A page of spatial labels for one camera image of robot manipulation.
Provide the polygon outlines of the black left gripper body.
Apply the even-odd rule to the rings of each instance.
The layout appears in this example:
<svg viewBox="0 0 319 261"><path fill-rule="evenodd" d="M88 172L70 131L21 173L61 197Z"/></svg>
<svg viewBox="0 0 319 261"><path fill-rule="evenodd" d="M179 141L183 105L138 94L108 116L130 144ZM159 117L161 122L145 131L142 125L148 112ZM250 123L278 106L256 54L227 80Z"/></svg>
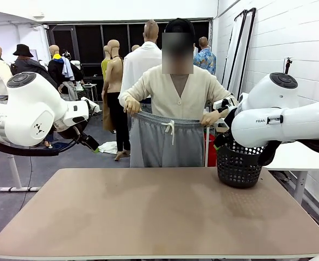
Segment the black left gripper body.
<svg viewBox="0 0 319 261"><path fill-rule="evenodd" d="M85 133L82 133L80 135L80 138L78 139L78 143L86 146L88 148L91 148L91 142L96 141L92 136L86 135Z"/></svg>

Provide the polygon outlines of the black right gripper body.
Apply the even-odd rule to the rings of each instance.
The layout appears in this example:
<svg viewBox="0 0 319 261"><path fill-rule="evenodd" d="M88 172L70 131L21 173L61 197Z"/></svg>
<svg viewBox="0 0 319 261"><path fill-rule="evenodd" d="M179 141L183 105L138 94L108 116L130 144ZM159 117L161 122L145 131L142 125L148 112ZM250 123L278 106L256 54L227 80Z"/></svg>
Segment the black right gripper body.
<svg viewBox="0 0 319 261"><path fill-rule="evenodd" d="M229 130L224 133L219 133L215 138L215 145L216 146L225 146L230 147L235 142L232 132Z"/></svg>

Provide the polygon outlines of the person left hand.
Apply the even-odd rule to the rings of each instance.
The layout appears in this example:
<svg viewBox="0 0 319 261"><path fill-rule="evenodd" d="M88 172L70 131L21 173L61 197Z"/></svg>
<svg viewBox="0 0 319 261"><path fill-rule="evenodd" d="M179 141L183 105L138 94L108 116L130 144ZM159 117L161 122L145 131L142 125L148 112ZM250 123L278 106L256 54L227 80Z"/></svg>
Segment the person left hand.
<svg viewBox="0 0 319 261"><path fill-rule="evenodd" d="M218 110L214 110L212 112L203 114L200 120L200 123L204 127L210 127L215 122L217 122L221 117L222 117L221 113L219 113Z"/></svg>

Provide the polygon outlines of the person right hand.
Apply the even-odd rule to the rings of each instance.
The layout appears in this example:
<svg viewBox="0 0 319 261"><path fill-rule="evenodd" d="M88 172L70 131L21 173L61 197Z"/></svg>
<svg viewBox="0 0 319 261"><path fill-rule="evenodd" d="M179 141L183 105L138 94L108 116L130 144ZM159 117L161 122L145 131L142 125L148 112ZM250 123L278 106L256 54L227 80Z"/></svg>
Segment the person right hand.
<svg viewBox="0 0 319 261"><path fill-rule="evenodd" d="M130 115L134 115L141 111L141 104L132 96L128 96L124 103L124 112Z"/></svg>

